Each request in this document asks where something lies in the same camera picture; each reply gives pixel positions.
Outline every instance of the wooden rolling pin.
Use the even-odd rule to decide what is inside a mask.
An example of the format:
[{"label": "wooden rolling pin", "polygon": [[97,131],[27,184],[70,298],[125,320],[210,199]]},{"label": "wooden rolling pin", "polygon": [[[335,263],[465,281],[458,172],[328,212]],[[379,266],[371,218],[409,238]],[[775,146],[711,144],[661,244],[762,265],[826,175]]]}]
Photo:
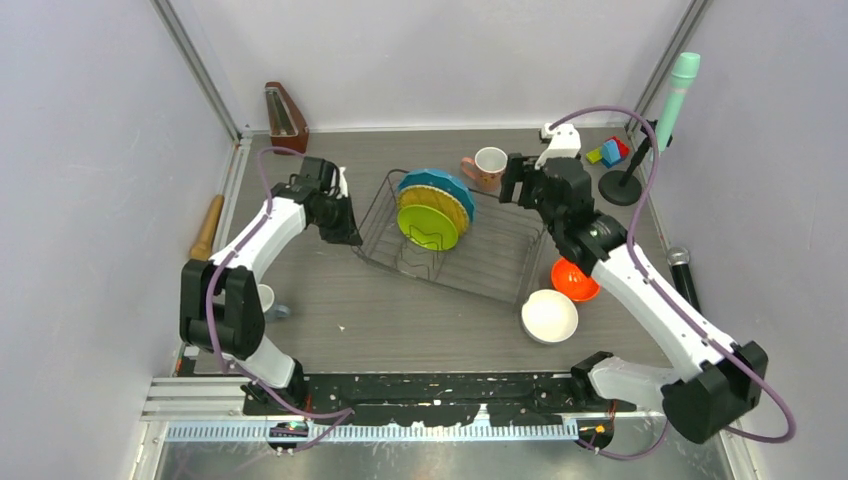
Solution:
[{"label": "wooden rolling pin", "polygon": [[221,218],[221,210],[224,209],[224,196],[215,195],[212,203],[209,205],[209,210],[206,212],[206,218],[203,220],[203,225],[200,227],[200,234],[197,235],[197,241],[189,250],[188,255],[194,260],[209,260],[212,256],[212,242],[215,241],[215,231],[218,229],[218,219]]}]

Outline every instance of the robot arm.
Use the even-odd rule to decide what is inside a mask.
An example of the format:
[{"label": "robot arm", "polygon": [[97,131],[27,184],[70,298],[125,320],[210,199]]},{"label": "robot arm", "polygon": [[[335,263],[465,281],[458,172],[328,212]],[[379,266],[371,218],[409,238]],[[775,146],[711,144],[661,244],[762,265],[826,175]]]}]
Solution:
[{"label": "robot arm", "polygon": [[348,195],[344,168],[320,158],[305,157],[300,173],[271,191],[248,226],[209,261],[190,260],[183,267],[180,299],[180,336],[190,345],[212,351],[206,322],[205,296],[213,271],[227,262],[213,304],[222,354],[292,403],[303,390],[302,368],[265,337],[265,316],[257,283],[283,248],[309,225],[317,225],[323,240],[332,244],[361,245]]},{"label": "robot arm", "polygon": [[[522,183],[519,206],[536,210],[559,253],[616,297],[665,352],[671,369],[627,363],[599,352],[576,365],[572,374],[594,394],[620,399],[666,414],[685,438],[704,443],[759,402],[760,388],[700,338],[636,268],[626,245],[627,232],[612,217],[594,208],[591,178],[583,170],[579,136],[571,125],[542,130],[550,147],[540,157],[509,156],[500,201],[512,201]],[[754,342],[739,346],[713,326],[650,265],[638,245],[635,252],[651,280],[715,340],[759,375],[768,364]]]}]

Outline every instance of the mint green microphone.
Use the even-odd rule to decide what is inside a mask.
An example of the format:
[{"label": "mint green microphone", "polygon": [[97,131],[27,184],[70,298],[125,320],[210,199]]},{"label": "mint green microphone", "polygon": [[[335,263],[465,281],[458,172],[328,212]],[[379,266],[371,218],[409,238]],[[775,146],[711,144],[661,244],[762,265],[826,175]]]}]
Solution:
[{"label": "mint green microphone", "polygon": [[683,107],[686,92],[689,91],[689,87],[695,81],[695,77],[698,76],[700,66],[701,56],[691,52],[681,53],[674,63],[669,82],[671,89],[665,99],[663,113],[657,122],[657,143],[660,146],[660,153],[665,151],[665,147],[668,146],[668,139],[671,137],[674,123],[677,122],[677,116]]}]

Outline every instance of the metronome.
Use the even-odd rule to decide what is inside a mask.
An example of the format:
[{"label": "metronome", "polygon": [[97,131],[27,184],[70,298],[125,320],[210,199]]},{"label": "metronome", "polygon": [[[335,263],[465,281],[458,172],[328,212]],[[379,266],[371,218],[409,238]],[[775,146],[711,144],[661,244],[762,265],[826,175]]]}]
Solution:
[{"label": "metronome", "polygon": [[[265,84],[265,103],[268,107],[268,122],[271,125],[271,145],[306,153],[309,127],[303,114],[279,82]],[[274,153],[289,155],[285,152]]]}]

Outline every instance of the blue toy block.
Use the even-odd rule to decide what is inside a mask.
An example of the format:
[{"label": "blue toy block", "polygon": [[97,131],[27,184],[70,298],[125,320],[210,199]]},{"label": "blue toy block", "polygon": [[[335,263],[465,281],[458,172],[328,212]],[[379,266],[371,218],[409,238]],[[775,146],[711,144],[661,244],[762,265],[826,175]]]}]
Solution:
[{"label": "blue toy block", "polygon": [[618,144],[615,143],[615,140],[607,140],[601,145],[601,155],[604,157],[601,159],[601,163],[607,168],[612,168],[624,160],[621,158],[621,152],[618,151]]}]

